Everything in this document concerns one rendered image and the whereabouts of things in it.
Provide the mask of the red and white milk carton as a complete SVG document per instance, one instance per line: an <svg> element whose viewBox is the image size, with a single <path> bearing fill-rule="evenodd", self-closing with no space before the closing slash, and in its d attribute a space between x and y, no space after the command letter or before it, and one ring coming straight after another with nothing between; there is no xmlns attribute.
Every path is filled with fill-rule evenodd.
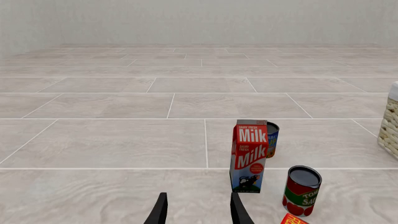
<svg viewBox="0 0 398 224"><path fill-rule="evenodd" d="M266 120L237 120L229 168L232 192L258 194L261 191L268 147Z"/></svg>

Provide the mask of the blue soup tin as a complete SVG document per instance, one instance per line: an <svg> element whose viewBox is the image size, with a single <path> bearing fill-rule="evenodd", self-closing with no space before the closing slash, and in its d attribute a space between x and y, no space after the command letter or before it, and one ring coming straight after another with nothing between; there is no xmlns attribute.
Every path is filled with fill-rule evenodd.
<svg viewBox="0 0 398 224"><path fill-rule="evenodd" d="M267 150L267 158L272 158L275 154L278 135L279 135L278 125L268 121L267 122L267 137L268 137L269 147Z"/></svg>

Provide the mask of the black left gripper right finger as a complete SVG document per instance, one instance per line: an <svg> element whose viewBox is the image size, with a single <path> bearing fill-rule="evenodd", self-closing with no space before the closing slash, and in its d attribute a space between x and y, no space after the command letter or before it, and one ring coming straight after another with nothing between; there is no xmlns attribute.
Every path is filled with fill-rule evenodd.
<svg viewBox="0 0 398 224"><path fill-rule="evenodd" d="M233 224L254 224L236 192L231 193L230 209Z"/></svg>

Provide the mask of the woven wicker basket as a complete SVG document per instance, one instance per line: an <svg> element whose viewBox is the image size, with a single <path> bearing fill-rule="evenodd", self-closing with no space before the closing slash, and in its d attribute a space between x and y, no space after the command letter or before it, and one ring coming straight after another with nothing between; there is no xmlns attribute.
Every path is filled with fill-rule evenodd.
<svg viewBox="0 0 398 224"><path fill-rule="evenodd" d="M398 82L389 91L377 143L398 158Z"/></svg>

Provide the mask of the red tomato sauce tin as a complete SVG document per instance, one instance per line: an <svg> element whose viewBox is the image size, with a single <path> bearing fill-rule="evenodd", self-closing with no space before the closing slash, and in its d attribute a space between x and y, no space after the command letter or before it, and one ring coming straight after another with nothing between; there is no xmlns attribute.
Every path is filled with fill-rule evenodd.
<svg viewBox="0 0 398 224"><path fill-rule="evenodd" d="M294 216L310 216L321 184L322 177L315 169L307 166L291 167L287 174L283 207Z"/></svg>

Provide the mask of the red and yellow food box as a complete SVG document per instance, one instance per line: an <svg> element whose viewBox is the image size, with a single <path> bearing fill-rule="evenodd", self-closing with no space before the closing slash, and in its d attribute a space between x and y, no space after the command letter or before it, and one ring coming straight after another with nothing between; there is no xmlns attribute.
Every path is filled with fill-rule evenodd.
<svg viewBox="0 0 398 224"><path fill-rule="evenodd" d="M287 213L280 224L309 224L293 214Z"/></svg>

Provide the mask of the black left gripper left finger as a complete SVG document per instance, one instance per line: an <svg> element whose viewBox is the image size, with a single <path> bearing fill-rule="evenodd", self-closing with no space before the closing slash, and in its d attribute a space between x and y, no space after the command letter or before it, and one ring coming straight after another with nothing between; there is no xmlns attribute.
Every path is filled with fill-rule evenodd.
<svg viewBox="0 0 398 224"><path fill-rule="evenodd" d="M144 224L165 224L167 218L167 193L161 192Z"/></svg>

